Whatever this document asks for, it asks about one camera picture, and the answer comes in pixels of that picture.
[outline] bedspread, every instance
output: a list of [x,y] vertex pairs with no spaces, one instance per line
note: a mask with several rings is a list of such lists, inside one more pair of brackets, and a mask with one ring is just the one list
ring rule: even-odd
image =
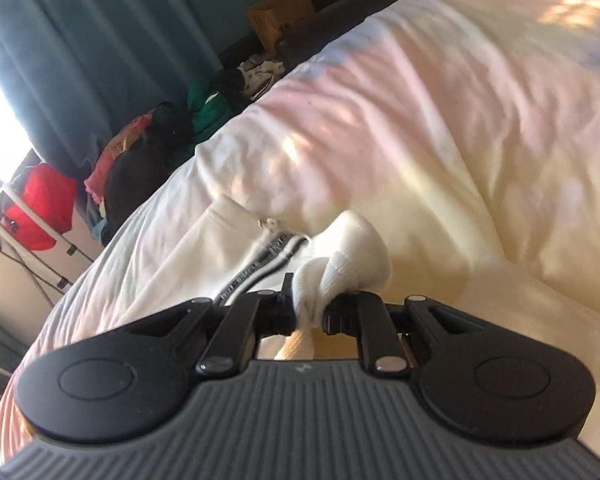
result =
[[[369,17],[198,146],[56,306],[22,366],[213,296],[154,276],[219,194],[308,234],[362,214],[392,256],[387,301],[454,304],[500,258],[600,315],[600,4],[570,5],[400,0]],[[554,319],[542,330],[559,331]],[[0,404],[0,463],[28,439],[17,377]]]

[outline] white wall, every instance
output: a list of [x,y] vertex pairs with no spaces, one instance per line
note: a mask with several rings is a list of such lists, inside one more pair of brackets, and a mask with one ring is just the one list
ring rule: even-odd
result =
[[[65,235],[66,238],[92,258],[100,254],[100,245],[91,238],[87,226],[76,212],[73,226],[74,228]],[[80,254],[68,256],[60,244],[36,255],[72,281],[75,281],[89,265]],[[41,269],[35,271],[47,278]],[[48,287],[45,288],[55,303],[60,295]],[[40,332],[49,311],[48,303],[26,270],[0,254],[0,325],[23,343],[30,344]]]

